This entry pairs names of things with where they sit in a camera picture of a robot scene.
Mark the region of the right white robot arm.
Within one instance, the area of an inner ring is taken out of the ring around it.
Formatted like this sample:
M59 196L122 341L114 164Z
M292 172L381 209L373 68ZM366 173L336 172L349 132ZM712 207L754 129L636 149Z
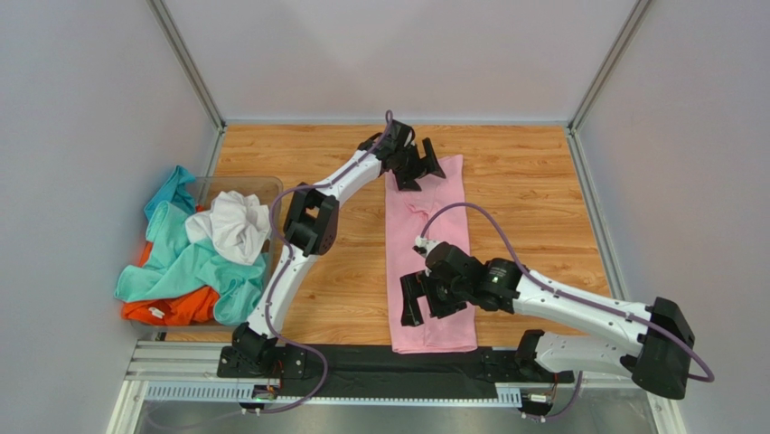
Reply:
M470 306L544 318L581 334L526 331L514 359L524 376L607 373L663 398L684 398L693 378L694 334L676 303L658 297L645 305L599 296L514 260L481 262L447 242L421 240L414 250L424 266L400 278L403 326L423 324L422 301L436 319Z

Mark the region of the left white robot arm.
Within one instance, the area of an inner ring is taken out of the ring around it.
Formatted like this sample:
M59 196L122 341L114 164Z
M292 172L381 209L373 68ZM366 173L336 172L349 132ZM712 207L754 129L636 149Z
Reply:
M416 143L414 128L392 118L385 129L361 142L352 156L315 184L286 190L291 202L282 227L272 232L283 245L265 294L239 325L231 347L254 373L270 373L288 309L313 265L333 246L342 206L385 173L399 190L417 192L419 179L445 173L430 138Z

